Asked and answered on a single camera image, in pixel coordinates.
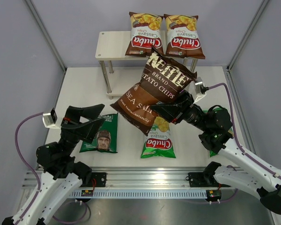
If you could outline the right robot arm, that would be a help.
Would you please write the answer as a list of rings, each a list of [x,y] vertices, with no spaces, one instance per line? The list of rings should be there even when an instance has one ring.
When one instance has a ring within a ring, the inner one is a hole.
[[[204,112],[187,91],[173,103],[158,103],[150,108],[168,122],[178,124],[184,120],[195,126],[203,132],[199,139],[205,149],[227,158],[245,171],[240,173],[211,162],[203,172],[207,185],[219,183],[240,189],[259,199],[271,212],[281,215],[281,169],[247,150],[238,142],[236,133],[229,132],[234,123],[227,109],[211,107]]]

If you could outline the green Kettle hand cooked bag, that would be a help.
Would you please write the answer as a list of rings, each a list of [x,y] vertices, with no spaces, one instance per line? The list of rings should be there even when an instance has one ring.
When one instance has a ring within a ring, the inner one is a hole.
[[[80,153],[88,151],[98,151],[102,153],[116,154],[118,139],[118,114],[106,114],[105,119],[92,143],[83,141]]]

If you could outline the brown Kettle sea salt bag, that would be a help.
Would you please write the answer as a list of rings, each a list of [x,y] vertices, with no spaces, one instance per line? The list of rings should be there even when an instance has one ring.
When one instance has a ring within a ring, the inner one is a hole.
[[[159,102],[174,102],[178,94],[196,79],[196,72],[161,55],[152,47],[140,81],[110,106],[144,135],[148,135],[158,116],[150,107]]]

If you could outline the brown Chuba cassava bag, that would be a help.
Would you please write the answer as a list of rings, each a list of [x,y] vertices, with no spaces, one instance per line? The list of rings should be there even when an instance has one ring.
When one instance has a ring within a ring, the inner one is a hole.
[[[161,25],[163,16],[149,13],[129,13],[131,20],[131,38],[127,47],[126,56],[146,57],[154,47],[163,54]]]
[[[165,54],[177,58],[205,59],[197,32],[197,15],[164,15],[167,29]]]

